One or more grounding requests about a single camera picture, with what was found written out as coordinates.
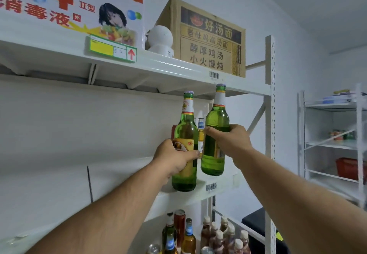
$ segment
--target left hand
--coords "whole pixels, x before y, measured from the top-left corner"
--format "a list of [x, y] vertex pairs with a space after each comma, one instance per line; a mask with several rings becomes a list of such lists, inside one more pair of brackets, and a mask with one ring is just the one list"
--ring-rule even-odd
[[188, 161], [200, 156], [198, 150], [181, 152], [175, 150], [171, 139], [164, 140], [156, 149], [153, 162], [161, 163], [170, 177], [185, 168]]

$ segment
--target left arm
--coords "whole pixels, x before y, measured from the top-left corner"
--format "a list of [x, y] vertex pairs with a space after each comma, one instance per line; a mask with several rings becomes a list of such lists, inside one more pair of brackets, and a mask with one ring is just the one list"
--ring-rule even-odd
[[61, 223], [27, 254], [126, 253], [162, 186], [198, 152], [178, 152], [165, 140], [147, 166]]

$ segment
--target barcode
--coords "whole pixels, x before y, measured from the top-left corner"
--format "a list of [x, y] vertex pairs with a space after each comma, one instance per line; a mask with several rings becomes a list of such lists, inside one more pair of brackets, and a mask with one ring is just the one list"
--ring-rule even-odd
[[212, 191], [213, 189], [216, 189], [216, 188], [217, 188], [216, 182], [207, 185], [207, 191]]
[[219, 73], [217, 73], [217, 72], [209, 71], [209, 76], [213, 77], [213, 78], [216, 78], [216, 79], [219, 79]]

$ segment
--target brown cardboard box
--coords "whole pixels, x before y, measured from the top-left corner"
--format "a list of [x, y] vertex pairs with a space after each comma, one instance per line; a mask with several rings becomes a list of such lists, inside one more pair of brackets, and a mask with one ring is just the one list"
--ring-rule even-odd
[[174, 57], [245, 77], [245, 29], [181, 0], [169, 0], [156, 25], [173, 35]]

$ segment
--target forearm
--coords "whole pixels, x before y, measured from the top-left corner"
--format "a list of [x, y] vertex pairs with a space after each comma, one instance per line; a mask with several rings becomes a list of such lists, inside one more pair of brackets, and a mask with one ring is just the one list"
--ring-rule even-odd
[[293, 253], [363, 253], [366, 213], [306, 182], [256, 150], [236, 158], [249, 186]]
[[167, 181], [158, 163], [151, 162], [108, 195], [67, 219], [28, 254], [126, 253]]

